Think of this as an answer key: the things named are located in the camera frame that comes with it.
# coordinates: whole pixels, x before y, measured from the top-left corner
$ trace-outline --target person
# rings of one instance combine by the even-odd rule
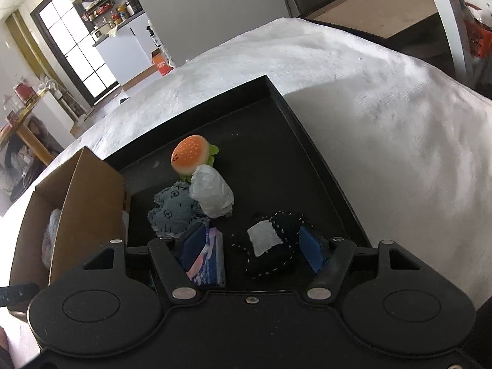
[[[8,339],[4,329],[0,326],[0,369],[12,369],[14,363],[8,352]]]

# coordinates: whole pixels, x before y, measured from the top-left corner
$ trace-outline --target wooden table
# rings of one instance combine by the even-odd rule
[[[34,154],[48,166],[51,161],[53,161],[53,156],[46,149],[43,144],[38,140],[38,138],[29,130],[29,128],[25,125],[25,120],[29,116],[29,114],[33,111],[36,104],[44,97],[44,95],[48,92],[48,89],[41,90],[36,97],[29,101],[27,106],[24,107],[17,113],[17,119],[13,124],[7,123],[3,129],[0,131],[0,149],[3,149],[10,137],[17,133],[17,135],[21,138],[21,140],[26,143],[26,145],[33,150]]]

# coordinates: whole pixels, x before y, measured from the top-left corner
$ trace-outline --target window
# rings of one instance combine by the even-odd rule
[[[44,0],[31,16],[58,62],[89,104],[94,105],[117,86],[70,0]]]

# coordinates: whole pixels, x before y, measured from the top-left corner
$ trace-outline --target cardboard box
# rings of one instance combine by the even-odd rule
[[[42,289],[109,240],[126,240],[128,201],[122,176],[89,149],[79,150],[36,186],[19,230],[9,284],[33,282]],[[61,216],[48,271],[41,244],[55,208]],[[28,305],[8,309],[22,317]]]

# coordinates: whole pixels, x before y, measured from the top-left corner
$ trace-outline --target jar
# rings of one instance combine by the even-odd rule
[[[5,114],[5,119],[10,125],[13,125],[17,120],[18,112],[22,109],[20,102],[15,102],[12,96],[3,96],[3,111]]]
[[[120,14],[118,13],[114,13],[113,15],[111,15],[111,18],[113,19],[115,26],[123,22],[123,19],[121,19]]]
[[[26,106],[38,96],[36,91],[25,81],[19,82],[19,84],[14,88],[14,91]]]
[[[126,10],[126,3],[123,2],[118,7],[116,8],[118,13],[120,14],[121,20],[124,21],[125,19],[129,18],[128,11]]]

